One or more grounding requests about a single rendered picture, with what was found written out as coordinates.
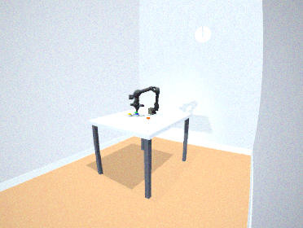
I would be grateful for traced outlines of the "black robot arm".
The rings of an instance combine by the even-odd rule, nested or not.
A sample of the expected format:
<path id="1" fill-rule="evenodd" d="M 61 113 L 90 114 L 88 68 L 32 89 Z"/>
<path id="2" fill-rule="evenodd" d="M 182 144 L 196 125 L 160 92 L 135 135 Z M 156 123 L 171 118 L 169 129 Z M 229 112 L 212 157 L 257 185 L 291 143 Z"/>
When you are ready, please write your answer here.
<path id="1" fill-rule="evenodd" d="M 150 85 L 147 88 L 141 89 L 141 90 L 135 90 L 133 92 L 133 94 L 129 94 L 129 99 L 139 99 L 139 96 L 141 96 L 140 94 L 148 92 L 148 91 L 153 91 L 154 93 L 156 93 L 156 102 L 154 103 L 154 108 L 151 109 L 152 113 L 155 113 L 155 111 L 159 111 L 159 94 L 160 94 L 160 87 L 157 86 L 152 86 Z M 137 102 L 133 102 L 131 103 L 132 107 L 138 105 Z"/>

